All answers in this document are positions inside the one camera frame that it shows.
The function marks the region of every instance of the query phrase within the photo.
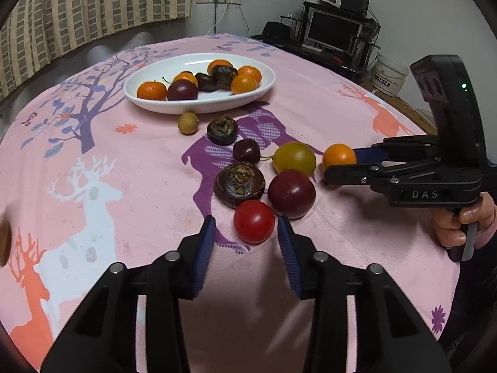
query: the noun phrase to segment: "pink tablecloth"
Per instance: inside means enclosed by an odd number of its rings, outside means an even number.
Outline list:
[[[183,136],[177,116],[147,112],[123,96],[123,81],[136,69],[212,51],[256,58],[274,69],[276,86],[262,101],[230,112],[240,136],[256,139],[265,155],[301,140],[315,149],[319,163],[333,143],[364,147],[421,132],[333,72],[232,35],[122,52],[48,89],[21,111],[0,148],[0,210],[8,206],[16,239],[10,265],[0,269],[0,319],[35,367],[111,263],[148,264],[197,232],[203,215],[212,213],[219,234],[204,290],[181,304],[192,371],[301,371],[312,302],[300,302],[289,289],[277,241],[241,243],[233,210],[213,196],[215,175],[232,160],[230,148],[204,134],[218,114],[200,116],[199,132]],[[260,168],[269,184],[270,162]],[[389,208],[368,187],[316,189],[316,204],[293,222],[295,231],[345,264],[381,263],[439,336],[459,269],[430,238],[427,212]],[[141,304],[140,371],[143,323]]]

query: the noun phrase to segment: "monitor screen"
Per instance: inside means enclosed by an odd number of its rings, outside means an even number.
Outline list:
[[[350,43],[350,35],[359,36],[361,28],[361,24],[350,19],[314,11],[307,38],[331,48],[349,51],[355,43],[355,40]]]

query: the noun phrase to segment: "pink cuff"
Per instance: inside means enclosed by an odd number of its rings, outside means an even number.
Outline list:
[[[475,248],[478,250],[481,247],[488,244],[490,239],[494,236],[497,231],[497,205],[494,205],[494,221],[490,226],[484,229],[482,232],[478,233],[475,238]]]

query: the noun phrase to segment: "plastic bucket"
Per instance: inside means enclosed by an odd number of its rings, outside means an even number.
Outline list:
[[[409,74],[409,69],[378,55],[378,60],[373,68],[371,83],[389,96],[397,96]]]

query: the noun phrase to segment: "bucket lid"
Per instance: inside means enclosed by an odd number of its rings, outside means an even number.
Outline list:
[[[388,60],[385,56],[382,56],[381,54],[378,55],[378,61],[386,66],[389,66],[390,68],[402,74],[403,76],[407,76],[409,74],[409,69],[407,67],[402,66],[402,64],[397,64],[395,62],[392,62],[391,60]]]

